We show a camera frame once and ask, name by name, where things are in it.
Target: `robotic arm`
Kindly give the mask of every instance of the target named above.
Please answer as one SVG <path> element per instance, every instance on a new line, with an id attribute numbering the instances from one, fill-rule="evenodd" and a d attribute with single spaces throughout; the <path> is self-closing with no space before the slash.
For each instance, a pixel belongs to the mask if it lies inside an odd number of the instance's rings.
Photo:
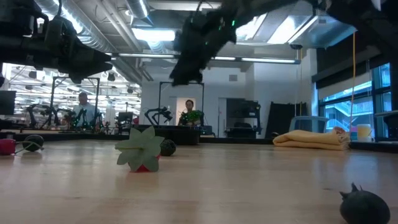
<path id="1" fill-rule="evenodd" d="M 182 31 L 176 32 L 174 50 L 180 52 L 180 58 L 170 74 L 172 85 L 188 85 L 190 81 L 201 82 L 201 71 L 227 42 L 236 43 L 236 29 L 250 22 L 253 17 L 276 10 L 298 0 L 224 0 L 221 7 L 203 15 L 196 11 L 187 18 Z M 306 0 L 314 8 L 329 13 L 341 22 L 355 26 L 359 31 L 372 35 L 377 33 L 369 28 L 369 23 L 354 13 L 346 0 Z M 377 45 L 382 53 L 390 58 L 397 57 L 390 43 L 380 41 Z"/>
<path id="2" fill-rule="evenodd" d="M 149 117 L 149 113 L 151 112 L 156 112 L 153 116 L 152 119 Z M 149 120 L 151 125 L 159 125 L 159 121 L 156 120 L 157 115 L 162 115 L 166 118 L 165 123 L 168 121 L 171 121 L 173 117 L 171 116 L 171 112 L 166 108 L 156 108 L 156 109 L 150 109 L 145 112 L 145 117 Z"/>
<path id="3" fill-rule="evenodd" d="M 30 105 L 30 106 L 28 106 L 26 108 L 26 111 L 29 113 L 29 117 L 30 117 L 30 124 L 29 124 L 30 128 L 34 129 L 36 127 L 36 125 L 37 125 L 37 121 L 36 121 L 35 116 L 33 114 L 33 109 L 35 107 L 40 107 L 40 108 L 44 109 L 44 111 L 40 112 L 40 114 L 42 114 L 43 116 L 53 113 L 54 114 L 54 124 L 56 126 L 60 125 L 60 122 L 59 122 L 59 119 L 58 119 L 58 116 L 57 116 L 57 111 L 54 108 L 51 108 L 51 107 L 49 107 L 47 105 L 33 104 L 33 105 Z M 50 120 L 50 117 L 45 121 L 44 124 L 41 125 L 41 127 L 39 129 L 43 129 L 43 127 L 49 122 L 49 120 Z"/>
<path id="4" fill-rule="evenodd" d="M 79 114 L 73 119 L 73 122 L 72 122 L 72 125 L 71 125 L 71 129 L 76 129 L 77 128 L 77 125 L 79 124 L 81 117 L 83 117 L 83 123 L 81 124 L 81 127 L 82 128 L 87 128 L 88 127 L 88 123 L 87 123 L 87 120 L 86 120 L 86 112 L 87 112 L 87 110 L 85 110 L 83 108 L 79 111 Z"/>
<path id="5" fill-rule="evenodd" d="M 55 68 L 69 73 L 74 83 L 90 75 L 112 69 L 111 56 L 84 45 L 73 24 L 58 15 L 53 20 L 41 13 L 34 0 L 6 0 L 0 7 L 0 63 Z M 44 20 L 42 31 L 37 19 Z"/>

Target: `orange cord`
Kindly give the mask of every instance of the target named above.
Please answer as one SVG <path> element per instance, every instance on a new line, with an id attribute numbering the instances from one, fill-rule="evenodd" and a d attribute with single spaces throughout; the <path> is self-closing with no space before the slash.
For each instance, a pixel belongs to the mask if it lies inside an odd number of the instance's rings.
<path id="1" fill-rule="evenodd" d="M 354 109 L 354 88 L 355 88 L 355 75 L 356 75 L 356 56 L 355 56 L 355 31 L 353 34 L 353 89 L 351 92 L 351 111 L 349 117 L 349 132 L 351 133 L 351 128 L 353 127 L 353 109 Z"/>
<path id="2" fill-rule="evenodd" d="M 300 49 L 300 61 L 302 61 L 302 60 L 303 60 L 303 48 Z M 300 65 L 300 99 L 301 99 L 302 80 L 303 80 L 303 71 L 302 71 L 302 66 Z M 302 105 L 303 105 L 303 101 L 300 100 L 300 116 L 302 114 Z"/>

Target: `dark ball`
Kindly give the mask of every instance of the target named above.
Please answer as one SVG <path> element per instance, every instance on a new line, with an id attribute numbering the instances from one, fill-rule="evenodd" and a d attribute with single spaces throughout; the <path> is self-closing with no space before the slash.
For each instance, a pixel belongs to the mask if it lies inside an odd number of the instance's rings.
<path id="1" fill-rule="evenodd" d="M 358 190 L 351 184 L 351 193 L 340 192 L 343 203 L 340 206 L 341 216 L 348 224 L 387 224 L 390 220 L 390 209 L 387 203 L 374 193 Z"/>
<path id="2" fill-rule="evenodd" d="M 166 139 L 160 144 L 160 155 L 171 156 L 175 153 L 175 143 L 169 139 Z"/>
<path id="3" fill-rule="evenodd" d="M 44 144 L 43 137 L 42 136 L 38 136 L 38 135 L 27 136 L 24 141 L 25 142 L 22 143 L 24 149 L 28 150 L 30 152 L 35 152 L 35 151 L 39 150 L 40 148 L 38 146 L 36 146 L 35 144 L 31 144 L 31 143 L 28 143 L 28 142 L 34 142 L 34 143 L 37 143 L 40 146 L 43 146 L 43 144 Z"/>

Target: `woman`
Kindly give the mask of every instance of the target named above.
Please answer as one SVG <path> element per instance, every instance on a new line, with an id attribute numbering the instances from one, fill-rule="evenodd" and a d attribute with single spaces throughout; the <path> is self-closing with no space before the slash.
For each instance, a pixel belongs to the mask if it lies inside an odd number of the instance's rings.
<path id="1" fill-rule="evenodd" d="M 201 117 L 202 117 L 202 112 L 201 111 L 194 111 L 193 110 L 193 101 L 192 100 L 187 100 L 185 102 L 185 107 L 187 108 L 186 113 L 182 113 L 180 120 L 178 121 L 179 126 L 196 126 L 198 124 L 201 124 Z"/>

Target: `green star-shaped toy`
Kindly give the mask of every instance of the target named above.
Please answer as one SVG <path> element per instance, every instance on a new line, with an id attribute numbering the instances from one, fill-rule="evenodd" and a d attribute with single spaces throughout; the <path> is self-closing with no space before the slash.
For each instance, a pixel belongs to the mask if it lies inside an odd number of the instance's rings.
<path id="1" fill-rule="evenodd" d="M 135 172 L 144 165 L 149 171 L 159 170 L 160 144 L 164 138 L 155 136 L 153 126 L 140 132 L 134 128 L 130 130 L 130 138 L 118 142 L 115 149 L 121 151 L 118 158 L 118 165 L 129 164 L 131 171 Z"/>

